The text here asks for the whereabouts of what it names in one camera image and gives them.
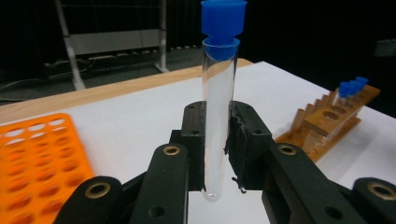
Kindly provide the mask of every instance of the metal stand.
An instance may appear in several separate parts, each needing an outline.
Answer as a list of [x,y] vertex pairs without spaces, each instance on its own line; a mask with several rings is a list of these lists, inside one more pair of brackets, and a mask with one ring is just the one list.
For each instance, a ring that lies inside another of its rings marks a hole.
[[76,55],[79,54],[159,46],[161,58],[158,63],[154,64],[154,66],[162,73],[169,72],[166,68],[166,0],[161,0],[160,5],[158,6],[160,10],[160,29],[158,30],[123,31],[82,35],[69,34],[64,16],[64,6],[62,5],[61,0],[54,1],[64,36],[64,45],[72,68],[73,84],[76,91],[86,89],[76,61]]

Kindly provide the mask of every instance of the rack hole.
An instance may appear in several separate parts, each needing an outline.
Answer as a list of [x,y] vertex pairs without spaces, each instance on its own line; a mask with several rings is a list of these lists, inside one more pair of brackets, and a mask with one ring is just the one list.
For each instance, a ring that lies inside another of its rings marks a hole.
[[8,191],[9,192],[18,191],[18,190],[24,189],[29,184],[30,184],[30,181],[27,177],[17,178],[9,183]]
[[31,224],[35,221],[33,214],[24,213],[20,214],[12,219],[11,224]]
[[28,194],[19,194],[10,200],[8,210],[23,208],[32,201],[32,196]]
[[20,147],[23,144],[24,141],[25,141],[24,138],[12,139],[11,141],[6,143],[6,146],[8,146],[8,147]]
[[49,149],[49,147],[50,147],[50,144],[48,144],[48,143],[40,143],[34,147],[34,152],[40,153],[40,152],[46,151],[47,149]]
[[59,185],[54,183],[49,183],[40,190],[38,196],[42,198],[49,197],[55,195],[59,191],[59,189],[60,189]]
[[59,157],[67,158],[70,157],[74,153],[74,149],[72,147],[64,147],[61,149]]
[[55,145],[57,146],[63,146],[69,143],[70,139],[68,137],[62,137],[58,140],[56,140]]
[[23,129],[14,129],[6,133],[7,137],[15,137],[23,133]]
[[51,179],[53,176],[55,176],[56,172],[54,169],[45,169],[38,173],[37,175],[37,180],[38,181],[45,181]]
[[43,215],[48,215],[48,214],[56,213],[56,212],[58,212],[58,211],[61,210],[62,205],[63,205],[63,203],[60,202],[60,201],[52,201],[52,202],[50,202],[50,203],[47,203],[47,204],[44,206],[44,208],[43,208],[41,214],[43,214]]
[[332,106],[332,110],[339,114],[345,114],[347,112],[344,108],[336,105]]
[[84,175],[72,175],[66,180],[66,185],[70,188],[78,186],[84,180]]
[[72,170],[75,170],[78,167],[78,161],[67,161],[64,163],[64,167],[62,170],[64,172],[70,172]]
[[35,162],[35,166],[47,165],[51,161],[52,161],[52,157],[50,155],[42,155],[37,158],[37,160]]
[[64,123],[64,119],[53,119],[49,122],[50,126],[57,126]]
[[29,129],[29,131],[35,132],[35,131],[43,129],[45,126],[46,125],[43,123],[37,123],[37,124],[30,126],[28,129]]
[[8,154],[7,159],[9,161],[17,161],[20,160],[23,157],[23,154],[26,152],[25,149],[17,149],[15,151],[12,151],[11,153]]
[[326,117],[326,119],[333,119],[333,120],[340,119],[336,114],[330,111],[324,111],[323,116]]
[[30,139],[39,141],[39,140],[43,139],[45,136],[46,136],[45,133],[35,133],[30,137]]
[[344,107],[348,107],[349,109],[353,109],[354,106],[352,104],[350,104],[350,103],[345,103]]
[[54,134],[63,134],[63,133],[66,133],[66,131],[67,131],[67,129],[65,127],[59,127],[59,128],[52,130],[52,132]]
[[23,173],[27,169],[27,163],[25,162],[20,162],[18,164],[12,165],[10,168],[7,170],[8,175],[18,175]]

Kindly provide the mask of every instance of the white table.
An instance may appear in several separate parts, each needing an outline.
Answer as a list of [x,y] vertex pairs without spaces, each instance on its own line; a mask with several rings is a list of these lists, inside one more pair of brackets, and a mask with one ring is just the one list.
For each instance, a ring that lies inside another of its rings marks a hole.
[[[238,68],[234,99],[252,105],[277,138],[291,125],[296,110],[327,90],[276,68],[256,63]],[[201,101],[199,77],[61,110],[72,116],[97,175],[122,183],[145,172],[156,147],[180,129],[183,108]],[[360,177],[396,183],[396,119],[364,107],[361,123],[318,162],[332,181],[347,188]],[[241,194],[226,167],[224,191],[216,203],[190,192],[189,223],[268,223],[262,193]]]

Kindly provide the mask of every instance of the cable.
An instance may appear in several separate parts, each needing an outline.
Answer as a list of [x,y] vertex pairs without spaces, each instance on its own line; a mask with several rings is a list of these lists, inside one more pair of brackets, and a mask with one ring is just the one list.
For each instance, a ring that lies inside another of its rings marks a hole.
[[18,80],[18,81],[15,81],[15,82],[11,82],[11,83],[8,83],[5,86],[0,87],[0,91],[6,89],[8,87],[15,86],[17,84],[20,84],[20,83],[23,83],[23,82],[28,82],[28,81],[41,81],[41,79],[39,79],[39,78],[29,78],[29,79],[23,79],[23,80]]
[[[83,72],[86,72],[86,71],[88,71],[89,69],[91,69],[91,68],[95,65],[96,60],[97,60],[97,59],[94,58],[94,61],[93,61],[90,65],[88,65],[86,68],[80,70],[79,72],[80,72],[80,73],[83,73]],[[70,72],[65,72],[65,73],[60,73],[60,74],[55,74],[55,75],[49,75],[49,76],[50,76],[50,77],[61,77],[61,76],[64,76],[64,75],[67,75],[67,74],[72,74],[72,73],[73,73],[73,72],[70,71]]]
[[0,98],[0,102],[23,102],[23,101],[29,101],[29,100],[34,100],[34,99],[8,99],[8,98]]

